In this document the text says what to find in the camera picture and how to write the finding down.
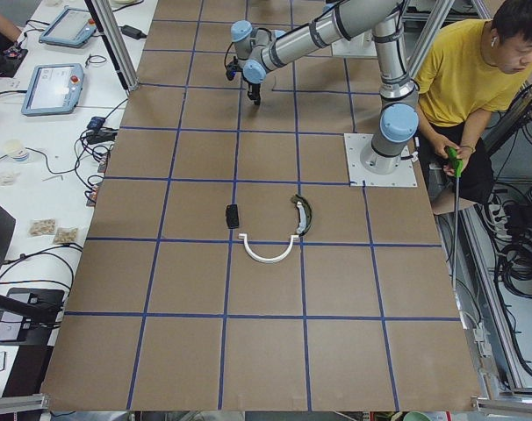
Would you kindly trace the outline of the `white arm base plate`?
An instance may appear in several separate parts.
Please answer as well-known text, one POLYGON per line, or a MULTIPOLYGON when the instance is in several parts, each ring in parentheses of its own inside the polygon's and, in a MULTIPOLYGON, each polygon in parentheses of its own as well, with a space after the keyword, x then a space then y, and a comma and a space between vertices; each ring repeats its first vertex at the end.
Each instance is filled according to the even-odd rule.
POLYGON ((417 188, 413 164, 416 162, 404 146, 401 154, 384 157, 372 148, 372 134, 344 133, 344 149, 351 187, 417 188))

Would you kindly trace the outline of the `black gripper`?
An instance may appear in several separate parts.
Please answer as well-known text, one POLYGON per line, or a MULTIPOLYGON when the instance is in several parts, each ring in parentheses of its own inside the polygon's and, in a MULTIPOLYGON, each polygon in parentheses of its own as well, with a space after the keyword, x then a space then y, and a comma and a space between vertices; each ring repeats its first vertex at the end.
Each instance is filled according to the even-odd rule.
POLYGON ((248 82, 248 99, 254 105, 260 105, 261 84, 264 82, 264 66, 258 61, 246 61, 242 73, 248 82))

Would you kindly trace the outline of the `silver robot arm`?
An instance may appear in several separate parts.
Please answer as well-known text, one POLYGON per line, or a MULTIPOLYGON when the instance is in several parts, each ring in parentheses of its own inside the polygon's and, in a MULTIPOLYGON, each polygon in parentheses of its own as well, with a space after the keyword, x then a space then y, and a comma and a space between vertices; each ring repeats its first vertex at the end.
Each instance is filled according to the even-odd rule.
POLYGON ((340 84, 347 83, 349 70, 344 59, 335 66, 330 58, 319 57, 316 52, 338 40, 350 41, 371 32, 382 110, 376 132, 361 152, 361 161, 372 173, 390 174, 399 165, 402 151, 419 124, 415 110, 418 92, 408 73, 404 44, 405 9, 404 1, 332 1, 318 17, 288 32, 239 20, 230 28, 234 57, 225 65, 226 78, 240 75, 248 85, 249 100, 260 104, 260 88, 267 74, 303 59, 325 72, 312 82, 306 82, 302 75, 298 78, 298 85, 307 93, 318 94, 322 88, 332 87, 332 77, 340 84))

